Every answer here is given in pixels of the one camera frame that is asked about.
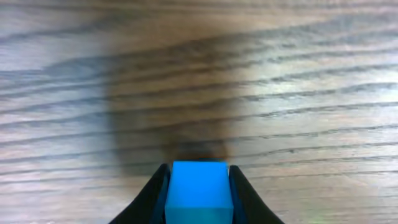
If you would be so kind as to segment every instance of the blue block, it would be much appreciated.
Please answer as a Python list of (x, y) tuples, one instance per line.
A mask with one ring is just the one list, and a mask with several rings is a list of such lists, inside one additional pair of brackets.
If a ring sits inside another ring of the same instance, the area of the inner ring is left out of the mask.
[(165, 205), (167, 224), (232, 224), (226, 162), (174, 162)]

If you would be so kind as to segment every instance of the tabletop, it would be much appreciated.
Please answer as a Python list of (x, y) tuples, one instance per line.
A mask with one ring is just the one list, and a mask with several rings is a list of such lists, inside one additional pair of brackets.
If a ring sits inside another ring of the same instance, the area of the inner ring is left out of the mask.
[(163, 162), (288, 224), (398, 222), (398, 1), (0, 0), (0, 223), (107, 223)]

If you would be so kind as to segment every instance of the wooden table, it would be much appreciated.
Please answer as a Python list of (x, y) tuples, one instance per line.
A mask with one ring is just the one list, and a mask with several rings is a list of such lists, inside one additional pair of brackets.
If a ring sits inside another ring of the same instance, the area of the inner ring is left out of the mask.
[(107, 223), (189, 152), (397, 223), (397, 53), (396, 0), (0, 0), (0, 223)]

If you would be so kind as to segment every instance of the cube top face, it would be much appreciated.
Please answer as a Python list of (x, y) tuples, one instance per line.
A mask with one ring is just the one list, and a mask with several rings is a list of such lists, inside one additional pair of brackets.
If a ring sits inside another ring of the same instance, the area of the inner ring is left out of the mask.
[(233, 208), (226, 162), (173, 163), (166, 208)]

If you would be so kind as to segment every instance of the brown wood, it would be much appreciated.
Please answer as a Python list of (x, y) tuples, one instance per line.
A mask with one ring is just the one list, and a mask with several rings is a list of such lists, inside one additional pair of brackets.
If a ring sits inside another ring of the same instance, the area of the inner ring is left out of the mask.
[(397, 53), (396, 0), (0, 0), (0, 222), (210, 154), (288, 224), (397, 223)]

